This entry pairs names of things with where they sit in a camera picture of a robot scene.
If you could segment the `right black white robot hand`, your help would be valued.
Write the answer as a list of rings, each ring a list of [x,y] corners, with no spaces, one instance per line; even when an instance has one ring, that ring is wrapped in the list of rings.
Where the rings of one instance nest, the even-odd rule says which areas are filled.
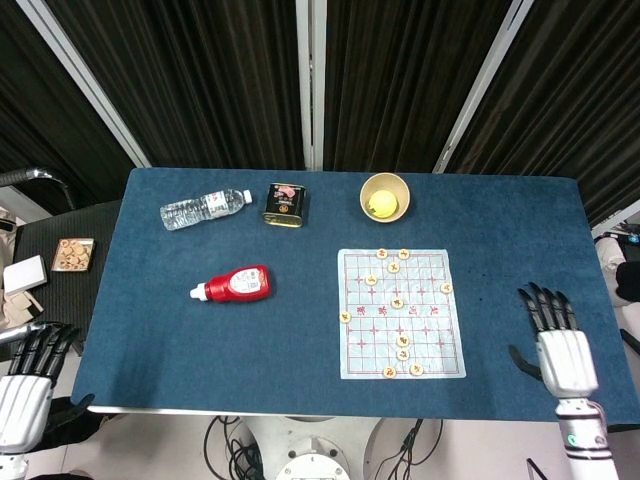
[[[526,361],[514,345],[508,353],[523,373],[544,383],[559,400],[586,399],[598,388],[598,379],[585,333],[578,327],[569,299],[531,282],[518,295],[534,335],[538,363]]]

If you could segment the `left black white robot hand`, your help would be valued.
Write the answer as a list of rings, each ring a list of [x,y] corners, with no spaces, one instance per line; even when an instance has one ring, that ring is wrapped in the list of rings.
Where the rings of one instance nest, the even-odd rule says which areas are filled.
[[[42,437],[75,420],[95,396],[51,414],[54,389],[80,330],[69,324],[28,324],[15,330],[17,348],[1,378],[1,453],[25,454]]]

